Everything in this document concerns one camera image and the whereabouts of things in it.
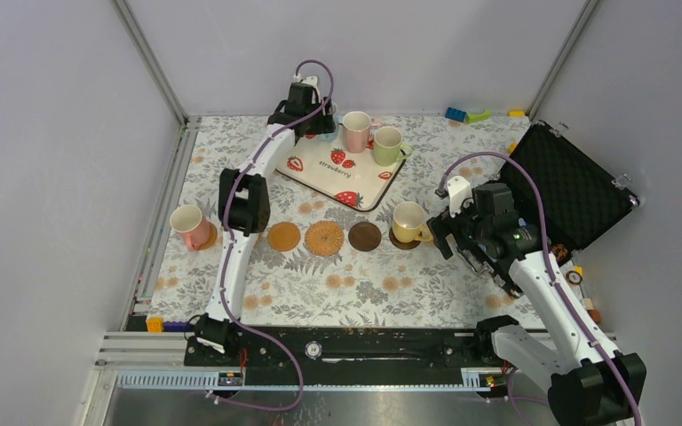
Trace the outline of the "yellow mug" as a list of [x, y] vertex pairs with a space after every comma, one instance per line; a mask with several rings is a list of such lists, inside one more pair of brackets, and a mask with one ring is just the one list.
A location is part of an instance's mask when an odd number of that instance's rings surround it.
[[393, 210], [393, 231], [402, 242], [433, 240], [424, 208], [412, 201], [402, 202]]

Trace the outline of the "green mug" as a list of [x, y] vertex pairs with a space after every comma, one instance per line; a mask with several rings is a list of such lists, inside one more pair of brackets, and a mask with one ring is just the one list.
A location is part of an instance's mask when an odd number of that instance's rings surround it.
[[388, 167], [406, 160], [413, 152], [414, 148], [403, 142], [401, 131], [393, 126], [381, 127], [374, 134], [373, 156], [379, 166]]

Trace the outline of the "pink mug front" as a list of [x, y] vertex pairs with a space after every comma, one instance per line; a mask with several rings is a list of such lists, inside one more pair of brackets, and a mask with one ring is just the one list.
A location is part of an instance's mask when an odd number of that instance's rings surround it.
[[206, 248], [212, 236], [210, 222], [192, 204], [180, 206], [171, 213], [170, 228], [182, 238], [189, 251]]

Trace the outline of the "pink mug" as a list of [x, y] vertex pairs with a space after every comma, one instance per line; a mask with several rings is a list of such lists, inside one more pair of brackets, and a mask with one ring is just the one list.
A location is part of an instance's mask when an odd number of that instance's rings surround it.
[[382, 126], [367, 113], [352, 111], [344, 115], [341, 124], [344, 129], [345, 150], [351, 154], [362, 153], [369, 142], [371, 131]]
[[189, 251], [206, 248], [212, 236], [210, 222], [192, 204], [180, 206], [171, 213], [170, 228], [182, 238]]

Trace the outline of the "blue mug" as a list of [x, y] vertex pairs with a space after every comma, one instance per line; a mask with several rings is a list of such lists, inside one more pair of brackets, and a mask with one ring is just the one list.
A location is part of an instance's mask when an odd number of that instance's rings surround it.
[[336, 102], [333, 102], [331, 105], [331, 118], [332, 118], [332, 123], [333, 123], [332, 132], [322, 134], [321, 139], [323, 141], [332, 142], [332, 141], [337, 139], [340, 124], [339, 124], [339, 118], [338, 118], [338, 114], [337, 114], [337, 103]]

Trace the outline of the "dark wooden coaster under mug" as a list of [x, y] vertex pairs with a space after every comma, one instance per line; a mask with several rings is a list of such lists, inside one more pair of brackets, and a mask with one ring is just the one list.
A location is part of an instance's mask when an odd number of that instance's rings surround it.
[[398, 249], [402, 249], [402, 250], [411, 250], [411, 249], [415, 249], [415, 248], [417, 248], [417, 247], [421, 244], [420, 241], [416, 241], [416, 240], [409, 241], [409, 242], [402, 242], [402, 241], [399, 241], [399, 240], [396, 238], [396, 236], [395, 236], [395, 234], [394, 234], [394, 231], [393, 231], [393, 228], [392, 228], [392, 227], [389, 229], [388, 237], [389, 237], [389, 240], [390, 240], [390, 242], [392, 243], [392, 245], [393, 245], [394, 247], [396, 247], [396, 248], [398, 248]]

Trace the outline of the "woven rattan coaster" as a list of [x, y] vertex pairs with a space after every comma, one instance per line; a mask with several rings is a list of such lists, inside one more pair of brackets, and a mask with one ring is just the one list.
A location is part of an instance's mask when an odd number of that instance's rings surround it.
[[343, 228], [333, 221], [315, 223], [305, 233], [305, 244], [316, 256], [334, 256], [342, 248], [344, 241]]

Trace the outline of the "leftmost light wooden coaster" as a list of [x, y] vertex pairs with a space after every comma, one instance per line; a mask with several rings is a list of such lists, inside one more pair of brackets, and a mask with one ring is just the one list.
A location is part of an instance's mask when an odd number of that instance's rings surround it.
[[199, 247], [199, 250], [209, 249], [216, 243], [217, 238], [218, 229], [213, 223], [209, 222], [209, 238]]

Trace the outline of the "strawberry print tray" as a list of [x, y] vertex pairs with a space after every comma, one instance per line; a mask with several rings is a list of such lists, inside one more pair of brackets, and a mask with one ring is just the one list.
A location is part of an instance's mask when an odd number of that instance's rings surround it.
[[375, 153], [382, 149], [373, 138], [362, 153], [351, 153], [346, 150], [343, 125], [337, 128], [334, 140], [326, 134], [301, 138], [278, 163], [277, 172], [351, 209], [369, 212], [386, 195], [413, 148], [400, 145], [396, 161], [381, 166]]

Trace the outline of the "green toy brick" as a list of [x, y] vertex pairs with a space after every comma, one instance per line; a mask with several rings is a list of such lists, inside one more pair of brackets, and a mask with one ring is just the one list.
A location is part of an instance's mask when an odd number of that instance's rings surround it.
[[466, 115], [466, 122], [468, 124], [474, 124], [477, 122], [483, 122], [486, 121], [491, 117], [491, 110], [486, 108], [481, 112], [478, 113], [468, 113]]

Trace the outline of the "floral tablecloth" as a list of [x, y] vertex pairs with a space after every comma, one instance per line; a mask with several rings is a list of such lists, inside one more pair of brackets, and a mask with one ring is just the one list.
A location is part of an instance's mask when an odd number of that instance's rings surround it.
[[[507, 296], [488, 273], [475, 274], [454, 254], [444, 260], [431, 242], [401, 250], [388, 237], [393, 209], [414, 201], [428, 216], [447, 207], [435, 194], [443, 171], [461, 156], [478, 151], [505, 152], [529, 127], [527, 118], [493, 117], [474, 126], [449, 124], [436, 116], [386, 116], [402, 130], [415, 153], [402, 167], [375, 209], [359, 213], [274, 173], [269, 178], [271, 222], [289, 222], [302, 239], [288, 252], [258, 237], [252, 250], [242, 296], [242, 323], [254, 326], [473, 327], [479, 320], [511, 315], [525, 328], [543, 328], [526, 297]], [[218, 175], [247, 158], [261, 142], [266, 118], [204, 117], [194, 142], [178, 205], [197, 204], [220, 227], [217, 218]], [[331, 221], [344, 229], [361, 221], [383, 233], [370, 252], [348, 240], [333, 256], [308, 251], [310, 225]], [[147, 316], [166, 325], [205, 312], [218, 286], [221, 239], [203, 251], [188, 251], [170, 232]]]

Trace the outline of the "loose poker chip right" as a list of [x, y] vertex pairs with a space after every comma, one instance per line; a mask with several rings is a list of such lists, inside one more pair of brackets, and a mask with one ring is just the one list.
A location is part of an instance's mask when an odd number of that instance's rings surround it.
[[583, 283], [583, 273], [579, 268], [575, 268], [566, 273], [566, 280], [571, 285], [581, 285]]

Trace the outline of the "black poker chip case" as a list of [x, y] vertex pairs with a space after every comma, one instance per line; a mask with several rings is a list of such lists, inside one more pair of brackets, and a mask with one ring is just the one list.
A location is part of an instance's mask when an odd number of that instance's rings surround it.
[[[560, 266], [639, 205], [637, 195], [546, 123], [531, 125], [510, 157], [486, 183], [509, 186], [522, 225], [546, 224]], [[506, 293], [521, 294], [509, 275], [499, 277]]]

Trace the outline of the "white poker chip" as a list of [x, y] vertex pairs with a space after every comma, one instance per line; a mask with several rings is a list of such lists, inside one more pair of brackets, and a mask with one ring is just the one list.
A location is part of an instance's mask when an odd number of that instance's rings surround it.
[[305, 355], [309, 359], [318, 359], [322, 354], [322, 347], [316, 341], [308, 342], [305, 345]]

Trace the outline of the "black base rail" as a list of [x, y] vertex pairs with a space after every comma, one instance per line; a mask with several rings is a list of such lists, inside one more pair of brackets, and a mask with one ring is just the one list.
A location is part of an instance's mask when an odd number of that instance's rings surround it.
[[[236, 327], [239, 351], [226, 359], [194, 348], [195, 323], [184, 333], [183, 364], [221, 373], [218, 384], [227, 388], [466, 386], [472, 371], [491, 388], [511, 368], [473, 328]], [[322, 347], [318, 359], [305, 355], [311, 341]]]

